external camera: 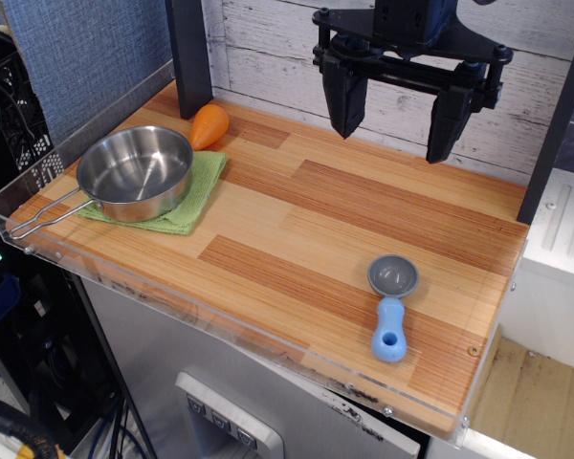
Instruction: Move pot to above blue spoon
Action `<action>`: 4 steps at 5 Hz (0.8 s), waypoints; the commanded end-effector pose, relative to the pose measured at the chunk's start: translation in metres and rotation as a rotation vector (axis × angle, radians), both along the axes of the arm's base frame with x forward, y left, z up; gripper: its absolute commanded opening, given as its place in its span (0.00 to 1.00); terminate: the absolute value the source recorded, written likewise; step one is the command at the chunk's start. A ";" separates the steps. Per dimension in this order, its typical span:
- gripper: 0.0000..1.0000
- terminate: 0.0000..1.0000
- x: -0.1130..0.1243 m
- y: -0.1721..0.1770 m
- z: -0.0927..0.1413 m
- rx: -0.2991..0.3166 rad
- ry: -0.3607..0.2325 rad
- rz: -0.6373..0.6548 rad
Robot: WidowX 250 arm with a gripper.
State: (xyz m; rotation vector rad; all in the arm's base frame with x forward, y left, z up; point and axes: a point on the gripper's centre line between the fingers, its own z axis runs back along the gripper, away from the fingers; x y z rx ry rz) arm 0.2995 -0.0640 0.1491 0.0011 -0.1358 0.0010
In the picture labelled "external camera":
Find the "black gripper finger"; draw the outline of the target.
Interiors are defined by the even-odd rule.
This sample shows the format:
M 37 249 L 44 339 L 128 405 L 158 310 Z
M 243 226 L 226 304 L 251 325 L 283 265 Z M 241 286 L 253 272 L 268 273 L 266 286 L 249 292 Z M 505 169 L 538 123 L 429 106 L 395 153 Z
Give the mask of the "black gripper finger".
M 331 125 L 347 139 L 364 119 L 368 79 L 359 75 L 352 61 L 330 53 L 324 55 L 320 69 Z
M 431 110 L 426 160 L 446 161 L 472 113 L 483 108 L 486 64 L 461 62 L 442 86 Z

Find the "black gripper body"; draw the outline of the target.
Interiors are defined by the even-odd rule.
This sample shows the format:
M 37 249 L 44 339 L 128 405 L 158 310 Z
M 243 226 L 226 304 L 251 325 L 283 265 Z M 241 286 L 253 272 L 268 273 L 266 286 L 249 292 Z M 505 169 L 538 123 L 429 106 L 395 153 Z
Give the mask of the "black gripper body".
M 314 63 L 325 54 L 350 60 L 360 76 L 438 95 L 461 62 L 487 65 L 483 108 L 499 100 L 510 48 L 466 27 L 454 1 L 377 1 L 367 9 L 321 8 Z

